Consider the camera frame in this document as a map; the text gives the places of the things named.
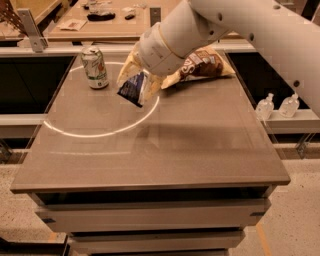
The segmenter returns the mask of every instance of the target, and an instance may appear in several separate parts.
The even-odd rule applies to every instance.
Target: white bottle
[[[272,98],[273,98],[273,94],[269,93],[267,98],[259,101],[255,111],[260,120],[265,121],[269,119],[274,109]]]
[[[291,97],[285,98],[279,108],[279,113],[284,117],[293,117],[300,105],[298,97],[298,94],[294,93]]]
[[[88,0],[88,6],[90,13],[98,12],[97,0]]]

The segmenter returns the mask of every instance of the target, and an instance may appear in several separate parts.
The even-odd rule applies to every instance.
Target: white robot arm
[[[229,31],[247,39],[320,116],[320,27],[273,0],[182,0],[141,36],[138,57],[165,76]]]

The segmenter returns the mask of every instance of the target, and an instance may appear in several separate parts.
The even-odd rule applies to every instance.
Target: table drawer
[[[128,254],[97,254],[99,256],[229,256],[228,250],[201,250],[183,252],[153,252],[153,253],[128,253]]]
[[[269,208],[267,199],[42,207],[38,216],[54,232],[245,227]]]
[[[75,237],[70,239],[69,244],[78,253],[86,254],[117,253],[118,255],[118,253],[169,253],[178,251],[191,253],[195,250],[234,248],[241,242],[243,237],[243,231],[186,231],[184,233],[163,232],[123,236]],[[211,252],[211,254],[204,255],[225,255],[221,253],[221,251],[218,254]]]

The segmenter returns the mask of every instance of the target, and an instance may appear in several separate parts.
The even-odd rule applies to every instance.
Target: tabletop
[[[117,95],[127,54],[104,53],[109,86],[73,64],[15,193],[285,185],[290,178],[235,75],[182,83],[138,108]]]
[[[43,21],[62,0],[15,0],[11,1],[12,7],[16,11],[19,8],[29,8],[36,24]],[[19,32],[5,22],[0,23],[0,40],[21,40]]]
[[[164,19],[180,0],[117,0],[98,1],[99,4],[108,4],[110,11],[116,16],[108,21],[89,21],[87,15],[89,10],[85,10],[83,5],[86,0],[79,0],[70,10],[59,20],[57,26],[49,33],[49,41],[104,41],[104,40],[133,40],[136,41],[143,32],[151,27],[150,9],[161,8],[161,20]],[[128,15],[125,8],[135,10],[135,18],[126,20]],[[87,23],[79,31],[61,30],[61,24],[70,19],[84,20]]]

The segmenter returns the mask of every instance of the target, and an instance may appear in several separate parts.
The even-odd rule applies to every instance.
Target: concrete floor
[[[230,256],[320,255],[320,160],[283,160],[292,182],[271,195],[272,206]],[[10,184],[19,165],[0,167],[0,237],[11,242],[63,242],[34,214],[27,195],[13,195]]]

